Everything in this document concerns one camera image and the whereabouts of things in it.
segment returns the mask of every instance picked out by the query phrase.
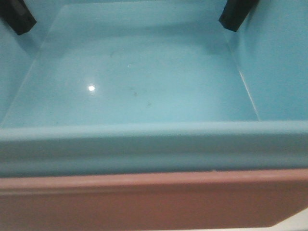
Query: glossy surface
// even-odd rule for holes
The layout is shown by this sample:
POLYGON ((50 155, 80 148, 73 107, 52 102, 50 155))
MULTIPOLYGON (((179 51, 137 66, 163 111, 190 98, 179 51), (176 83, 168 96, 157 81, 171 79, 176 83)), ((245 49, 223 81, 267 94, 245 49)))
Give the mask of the glossy surface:
POLYGON ((0 177, 308 167, 308 122, 0 130, 0 177))
POLYGON ((307 11, 306 0, 261 0, 237 33, 224 30, 261 120, 308 119, 307 11))
POLYGON ((63 2, 26 1, 38 23, 31 32, 18 36, 0 18, 0 122, 12 104, 26 74, 63 2))
POLYGON ((0 176, 308 167, 308 1, 238 33, 225 0, 27 3, 34 30, 0 24, 0 176))
POLYGON ((3 126, 256 120, 207 2, 64 6, 3 126))

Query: container inner wall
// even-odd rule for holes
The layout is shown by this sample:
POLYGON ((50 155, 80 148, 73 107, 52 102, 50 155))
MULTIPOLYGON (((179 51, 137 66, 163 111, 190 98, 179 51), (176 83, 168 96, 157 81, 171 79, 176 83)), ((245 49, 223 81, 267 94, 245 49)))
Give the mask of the container inner wall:
POLYGON ((260 0, 237 33, 224 30, 261 120, 308 119, 307 12, 306 0, 260 0))
POLYGON ((68 4, 2 126, 253 121, 212 1, 68 4))
POLYGON ((38 23, 18 36, 0 18, 0 123, 12 104, 30 66, 63 6, 62 0, 26 0, 38 23))

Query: plastic bin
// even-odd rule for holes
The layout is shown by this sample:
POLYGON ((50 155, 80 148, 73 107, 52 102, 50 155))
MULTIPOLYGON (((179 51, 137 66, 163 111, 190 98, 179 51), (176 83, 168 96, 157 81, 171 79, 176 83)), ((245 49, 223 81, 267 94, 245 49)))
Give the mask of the plastic bin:
POLYGON ((308 1, 26 1, 0 22, 0 176, 308 167, 308 1))

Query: container bottom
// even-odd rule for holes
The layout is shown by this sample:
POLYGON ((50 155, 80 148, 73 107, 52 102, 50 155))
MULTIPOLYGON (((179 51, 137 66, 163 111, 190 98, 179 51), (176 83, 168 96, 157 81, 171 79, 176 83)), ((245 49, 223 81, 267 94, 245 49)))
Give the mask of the container bottom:
POLYGON ((257 120, 212 1, 64 6, 4 128, 257 120))

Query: light blue plastic container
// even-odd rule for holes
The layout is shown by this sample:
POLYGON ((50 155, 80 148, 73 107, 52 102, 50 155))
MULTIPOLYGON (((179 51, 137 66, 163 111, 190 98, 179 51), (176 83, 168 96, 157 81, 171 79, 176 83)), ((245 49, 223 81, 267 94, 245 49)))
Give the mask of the light blue plastic container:
POLYGON ((308 1, 26 0, 0 21, 0 177, 308 167, 308 1))

